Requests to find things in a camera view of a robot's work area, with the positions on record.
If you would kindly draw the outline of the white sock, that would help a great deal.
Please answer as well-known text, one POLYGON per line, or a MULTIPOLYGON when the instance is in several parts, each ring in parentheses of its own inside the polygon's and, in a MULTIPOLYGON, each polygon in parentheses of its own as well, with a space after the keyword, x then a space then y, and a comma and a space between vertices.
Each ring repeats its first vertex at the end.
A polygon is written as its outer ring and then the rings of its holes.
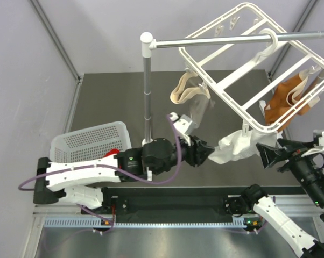
POLYGON ((252 130, 250 136, 250 155, 259 155, 256 144, 264 144, 270 147, 275 147, 277 143, 278 133, 262 133, 252 130))
POLYGON ((218 141, 213 153, 209 155, 209 159, 218 164, 225 164, 229 161, 238 161, 246 159, 254 155, 251 148, 252 132, 243 134, 242 130, 233 132, 218 141))

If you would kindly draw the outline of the white clip sock hanger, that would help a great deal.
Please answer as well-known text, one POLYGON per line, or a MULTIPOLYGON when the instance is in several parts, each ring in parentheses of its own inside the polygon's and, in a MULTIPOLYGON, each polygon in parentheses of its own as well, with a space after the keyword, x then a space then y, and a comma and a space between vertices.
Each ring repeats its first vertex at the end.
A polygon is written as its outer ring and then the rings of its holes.
POLYGON ((278 118, 270 125, 260 124, 253 116, 248 113, 248 108, 259 101, 269 91, 274 89, 278 83, 282 82, 294 71, 300 68, 305 62, 312 60, 321 69, 324 70, 324 59, 317 53, 312 51, 301 43, 302 39, 317 39, 324 38, 324 32, 307 32, 307 33, 287 33, 282 27, 279 26, 270 16, 268 16, 258 6, 244 2, 232 8, 225 14, 219 16, 217 19, 211 21, 207 25, 201 27, 194 33, 182 39, 179 46, 179 52, 189 65, 191 71, 195 72, 200 78, 215 92, 231 109, 233 109, 244 121, 255 130, 262 133, 274 133, 284 126, 292 116, 300 111, 306 104, 309 104, 315 97, 324 91, 324 79, 315 86, 309 93, 301 98, 299 104, 293 104, 285 114, 278 118), (258 17, 258 23, 252 25, 239 36, 224 37, 224 38, 201 38, 200 36, 205 32, 213 29, 216 25, 221 25, 229 18, 235 18, 236 15, 242 10, 250 10, 258 17), (257 52, 254 57, 240 66, 233 73, 225 77, 219 82, 215 82, 213 78, 204 70, 203 66, 227 51, 230 47, 240 43, 254 43, 254 42, 269 42, 270 45, 257 52), (291 45, 303 53, 303 58, 291 66, 288 70, 282 73, 269 85, 267 85, 260 92, 255 94, 253 98, 248 100, 245 104, 239 105, 230 95, 226 93, 226 88, 231 86, 234 82, 238 81, 241 77, 256 68, 259 64, 265 61, 270 55, 280 50, 286 44, 291 45), (195 61, 194 58, 186 51, 189 46, 207 46, 207 45, 221 45, 221 48, 211 53, 201 61, 195 61))

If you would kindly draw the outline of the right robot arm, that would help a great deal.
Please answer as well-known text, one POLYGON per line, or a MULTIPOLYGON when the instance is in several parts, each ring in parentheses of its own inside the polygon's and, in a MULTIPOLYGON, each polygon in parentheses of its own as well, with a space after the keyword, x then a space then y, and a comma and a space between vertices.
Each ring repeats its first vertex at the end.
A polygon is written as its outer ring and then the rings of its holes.
POLYGON ((291 172, 305 195, 269 195, 253 184, 237 197, 224 198, 224 210, 243 222, 249 233, 270 225, 297 257, 324 257, 324 137, 312 142, 279 139, 279 148, 257 144, 265 168, 284 162, 278 171, 291 172), (293 216, 318 216, 320 238, 307 233, 293 216))

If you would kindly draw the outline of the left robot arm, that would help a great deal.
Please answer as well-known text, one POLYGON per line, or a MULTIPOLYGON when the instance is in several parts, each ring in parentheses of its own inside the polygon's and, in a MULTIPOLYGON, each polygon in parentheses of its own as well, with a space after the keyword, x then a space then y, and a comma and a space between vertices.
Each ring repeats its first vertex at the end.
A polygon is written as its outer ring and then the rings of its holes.
POLYGON ((34 204, 47 205, 68 202, 85 206, 90 210, 106 213, 112 201, 104 191, 91 188, 100 182, 152 183, 148 174, 159 175, 180 167, 186 161, 192 167, 202 165, 214 147, 197 137, 189 140, 179 138, 172 144, 165 138, 158 138, 140 148, 107 155, 103 158, 73 162, 56 163, 48 158, 38 161, 34 190, 34 204))

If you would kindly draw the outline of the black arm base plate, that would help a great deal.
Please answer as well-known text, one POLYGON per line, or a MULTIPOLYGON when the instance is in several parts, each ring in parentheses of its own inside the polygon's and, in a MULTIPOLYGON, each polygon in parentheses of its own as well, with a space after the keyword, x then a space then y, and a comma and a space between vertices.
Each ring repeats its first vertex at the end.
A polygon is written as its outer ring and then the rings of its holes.
POLYGON ((113 214, 121 223, 195 222, 254 213, 245 198, 224 195, 118 196, 98 208, 80 207, 83 214, 113 214))

